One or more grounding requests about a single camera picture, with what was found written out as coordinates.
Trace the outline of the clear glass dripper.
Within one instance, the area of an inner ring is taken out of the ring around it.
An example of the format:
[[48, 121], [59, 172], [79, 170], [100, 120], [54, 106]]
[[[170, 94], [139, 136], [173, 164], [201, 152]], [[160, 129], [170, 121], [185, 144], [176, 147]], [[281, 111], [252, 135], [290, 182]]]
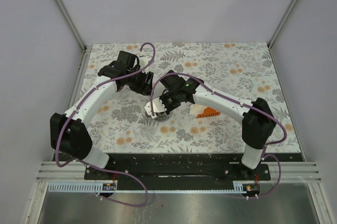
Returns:
[[150, 118], [150, 119], [152, 119], [154, 121], [158, 121], [158, 122], [166, 121], [170, 117], [165, 112], [163, 112], [163, 113], [155, 113], [154, 116], [152, 116], [152, 115], [148, 114], [147, 112], [145, 112], [145, 116], [147, 118]]

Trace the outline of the orange coffee filter box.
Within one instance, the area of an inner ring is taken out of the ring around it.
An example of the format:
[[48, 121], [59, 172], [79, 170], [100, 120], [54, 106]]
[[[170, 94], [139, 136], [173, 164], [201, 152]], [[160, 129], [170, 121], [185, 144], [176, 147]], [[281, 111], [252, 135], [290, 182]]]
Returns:
[[221, 113], [213, 108], [206, 107], [202, 112], [198, 113], [196, 118], [208, 118], [219, 116]]

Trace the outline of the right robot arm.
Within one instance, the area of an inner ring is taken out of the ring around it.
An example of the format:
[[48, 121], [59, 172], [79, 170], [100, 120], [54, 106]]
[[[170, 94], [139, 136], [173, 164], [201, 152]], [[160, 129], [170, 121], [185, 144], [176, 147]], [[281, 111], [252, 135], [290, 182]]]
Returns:
[[169, 71], [156, 83], [167, 90], [158, 98], [159, 113], [169, 114], [181, 103], [189, 102], [215, 109], [241, 125], [241, 138], [245, 143], [241, 159], [240, 175], [247, 180], [259, 172], [258, 164], [264, 147], [276, 126], [268, 103], [258, 98], [255, 101], [237, 98], [207, 85], [194, 76]]

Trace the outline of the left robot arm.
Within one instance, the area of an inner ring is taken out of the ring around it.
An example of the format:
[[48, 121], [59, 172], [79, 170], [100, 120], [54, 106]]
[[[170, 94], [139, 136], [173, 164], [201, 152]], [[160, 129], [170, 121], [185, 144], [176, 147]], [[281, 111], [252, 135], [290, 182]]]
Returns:
[[99, 70], [95, 82], [75, 105], [63, 114], [52, 115], [51, 147], [95, 166], [102, 179], [111, 178], [114, 166], [109, 163], [110, 157], [93, 145], [87, 129], [108, 98], [124, 86], [144, 96], [151, 93], [153, 73], [146, 68], [153, 62], [153, 57], [120, 51], [116, 60]]

